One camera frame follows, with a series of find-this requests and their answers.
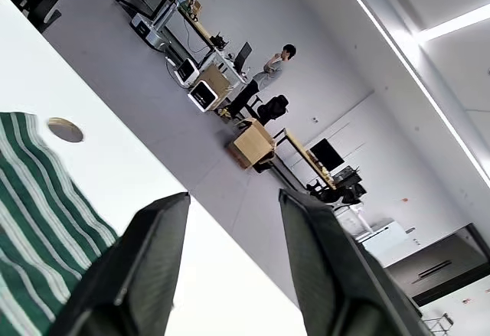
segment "striped fabric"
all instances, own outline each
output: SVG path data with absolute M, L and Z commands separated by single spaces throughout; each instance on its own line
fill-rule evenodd
M 0 334 L 46 334 L 116 238 L 38 136 L 36 117 L 0 113 Z

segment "dark hair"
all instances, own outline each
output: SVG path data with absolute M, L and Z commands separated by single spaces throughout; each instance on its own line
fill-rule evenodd
M 296 47 L 292 44 L 284 45 L 283 50 L 287 51 L 289 53 L 288 59 L 291 59 L 292 57 L 294 57 L 296 55 Z

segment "white desk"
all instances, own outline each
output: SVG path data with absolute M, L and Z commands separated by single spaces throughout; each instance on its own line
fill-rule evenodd
M 235 70 L 234 62 L 226 58 L 226 54 L 217 49 L 201 65 L 200 71 L 207 69 L 212 64 L 223 63 L 227 70 L 222 70 L 223 75 L 230 81 L 230 92 L 236 88 L 243 89 L 248 81 Z
M 9 0 L 0 0 L 0 18 L 0 111 L 38 116 L 41 137 L 117 233 L 138 209 L 185 190 Z M 53 116 L 78 125 L 85 141 L 52 135 Z M 196 200 L 165 333 L 190 334 L 306 334 L 300 311 Z

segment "led strip light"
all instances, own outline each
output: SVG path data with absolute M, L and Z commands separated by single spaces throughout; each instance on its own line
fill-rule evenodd
M 490 5 L 484 5 L 483 7 L 477 8 L 474 11 L 465 13 L 464 15 L 446 21 L 443 24 L 438 24 L 433 28 L 422 30 L 415 35 L 415 38 L 419 42 L 429 41 L 438 38 L 439 36 L 443 36 L 462 28 L 466 28 L 468 26 L 471 26 L 472 24 L 478 24 L 479 22 L 488 20 L 489 18 Z
M 387 34 L 387 32 L 384 30 L 383 26 L 379 23 L 379 21 L 373 16 L 369 8 L 362 2 L 362 0 L 356 0 L 357 3 L 361 6 L 361 8 L 364 10 L 366 15 L 369 17 L 369 19 L 373 22 L 374 26 L 376 29 L 381 33 L 383 36 L 384 40 L 390 45 L 391 50 L 397 55 L 398 59 L 400 62 L 403 64 L 407 72 L 411 75 L 417 86 L 422 90 L 423 94 L 425 97 L 429 100 L 430 105 L 436 110 L 437 114 L 439 117 L 443 120 L 444 124 L 446 127 L 449 129 L 451 132 L 452 136 L 456 139 L 456 141 L 459 143 L 461 146 L 462 150 L 465 152 L 466 156 L 468 156 L 470 162 L 473 164 L 475 167 L 476 171 L 480 174 L 482 177 L 483 181 L 487 184 L 487 186 L 490 188 L 490 178 L 486 174 L 485 170 L 483 167 L 480 165 L 480 163 L 476 160 L 476 157 L 472 154 L 472 152 L 469 150 L 468 146 L 464 143 L 462 138 L 459 136 L 458 132 L 455 130 L 455 128 L 452 126 L 451 122 L 447 119 L 446 115 L 443 113 L 443 111 L 440 109 L 439 105 L 437 105 L 436 101 L 434 98 L 432 98 L 432 95 L 430 95 L 429 90 L 424 86 L 420 78 L 417 76 L 417 74 L 414 72 L 412 67 L 408 64 L 408 62 L 405 60 L 405 57 L 402 55 L 398 47 L 395 45 L 393 40 L 391 40 L 390 36 Z

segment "cardboard box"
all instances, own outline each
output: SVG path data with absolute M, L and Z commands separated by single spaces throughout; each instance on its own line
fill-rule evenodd
M 256 119 L 247 118 L 245 121 L 251 125 L 228 146 L 228 151 L 244 169 L 276 149 L 276 142 Z
M 216 64 L 210 65 L 206 70 L 199 76 L 195 84 L 199 81 L 206 81 L 207 84 L 213 89 L 217 95 L 217 100 L 213 103 L 209 110 L 214 110 L 218 105 L 227 97 L 230 87 L 230 81 L 227 80 L 225 76 L 218 70 Z

